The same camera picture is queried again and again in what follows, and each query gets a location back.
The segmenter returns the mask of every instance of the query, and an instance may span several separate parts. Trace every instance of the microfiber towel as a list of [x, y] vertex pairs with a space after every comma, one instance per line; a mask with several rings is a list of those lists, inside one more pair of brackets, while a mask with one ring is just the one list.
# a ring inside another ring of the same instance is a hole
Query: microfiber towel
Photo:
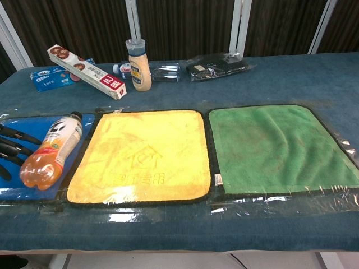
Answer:
[[106, 114], [67, 192], [70, 202], [191, 200], [207, 194], [201, 115], [191, 110]]
[[209, 114], [226, 193], [359, 187], [359, 172], [310, 110], [267, 105]]

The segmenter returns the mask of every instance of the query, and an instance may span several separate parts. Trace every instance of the green towel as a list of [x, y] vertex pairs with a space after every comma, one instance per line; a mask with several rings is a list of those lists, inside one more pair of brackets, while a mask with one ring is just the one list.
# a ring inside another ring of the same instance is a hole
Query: green towel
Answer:
[[359, 187], [359, 171], [310, 110], [267, 105], [209, 114], [226, 193]]

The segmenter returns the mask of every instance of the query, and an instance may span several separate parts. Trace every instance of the plastic bottle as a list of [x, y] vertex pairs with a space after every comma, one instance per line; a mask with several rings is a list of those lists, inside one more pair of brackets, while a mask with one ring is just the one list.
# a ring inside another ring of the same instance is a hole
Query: plastic bottle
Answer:
[[60, 178], [66, 158], [81, 138], [81, 119], [81, 113], [75, 111], [51, 125], [39, 149], [20, 169], [24, 185], [45, 190]]
[[131, 63], [132, 83], [137, 91], [148, 91], [152, 85], [145, 44], [143, 39], [126, 40], [128, 60]]

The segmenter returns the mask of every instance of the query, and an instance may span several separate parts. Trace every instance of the red label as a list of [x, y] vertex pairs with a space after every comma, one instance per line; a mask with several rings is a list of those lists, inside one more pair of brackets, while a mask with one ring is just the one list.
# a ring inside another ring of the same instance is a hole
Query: red label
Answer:
[[52, 147], [44, 147], [44, 148], [40, 148], [38, 150], [36, 150], [36, 152], [34, 154], [51, 154], [51, 153], [56, 153], [58, 150], [53, 149]]
[[122, 84], [123, 82], [121, 80], [119, 80], [118, 78], [111, 76], [110, 74], [107, 74], [106, 76], [104, 76], [100, 82], [102, 84], [105, 84], [106, 86], [110, 87], [112, 90], [116, 91]]

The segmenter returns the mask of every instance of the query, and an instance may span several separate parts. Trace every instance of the yellow towel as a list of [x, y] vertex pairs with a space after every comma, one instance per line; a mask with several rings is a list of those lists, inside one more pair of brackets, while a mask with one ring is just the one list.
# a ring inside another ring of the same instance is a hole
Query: yellow towel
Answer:
[[106, 114], [67, 192], [75, 203], [190, 200], [207, 194], [203, 119], [192, 110]]

